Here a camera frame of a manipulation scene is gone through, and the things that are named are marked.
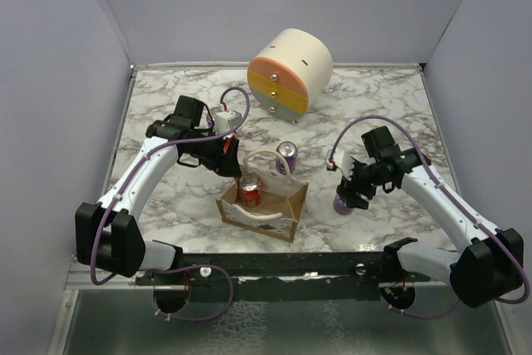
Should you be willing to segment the purple soda can front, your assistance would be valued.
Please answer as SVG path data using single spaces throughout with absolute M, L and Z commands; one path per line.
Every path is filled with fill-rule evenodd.
M 347 201 L 340 195 L 335 195 L 332 206 L 339 215 L 350 215 L 354 208 L 347 205 Z

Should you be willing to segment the red soda can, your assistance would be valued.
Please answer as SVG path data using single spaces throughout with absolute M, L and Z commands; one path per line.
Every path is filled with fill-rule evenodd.
M 238 181 L 239 203 L 246 207 L 256 207 L 261 202 L 262 181 L 255 173 L 242 175 Z

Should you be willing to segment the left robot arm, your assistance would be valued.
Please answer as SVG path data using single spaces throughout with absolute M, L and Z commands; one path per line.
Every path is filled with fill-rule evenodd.
M 76 210 L 76 257 L 89 266 L 94 284 L 102 283 L 94 274 L 98 269 L 123 277 L 154 270 L 166 284 L 181 279 L 180 248 L 145 240 L 139 226 L 142 210 L 182 155 L 195 159 L 193 167 L 240 177 L 235 132 L 246 116 L 226 107 L 212 111 L 198 99 L 180 96 L 173 113 L 147 127 L 139 153 L 122 177 L 96 203 Z

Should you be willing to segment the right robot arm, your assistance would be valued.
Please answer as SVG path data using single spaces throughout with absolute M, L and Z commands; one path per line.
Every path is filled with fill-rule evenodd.
M 502 230 L 463 200 L 437 173 L 419 145 L 403 150 L 385 126 L 362 135 L 370 163 L 333 147 L 326 156 L 328 170 L 340 170 L 337 197 L 347 209 L 365 210 L 378 189 L 402 190 L 413 198 L 454 244 L 454 250 L 426 246 L 406 238 L 384 249 L 382 272 L 392 281 L 409 273 L 423 274 L 449 285 L 461 303 L 470 307 L 490 301 L 506 303 L 505 295 L 522 288 L 514 299 L 525 302 L 531 292 L 523 267 L 524 241 L 515 229 Z

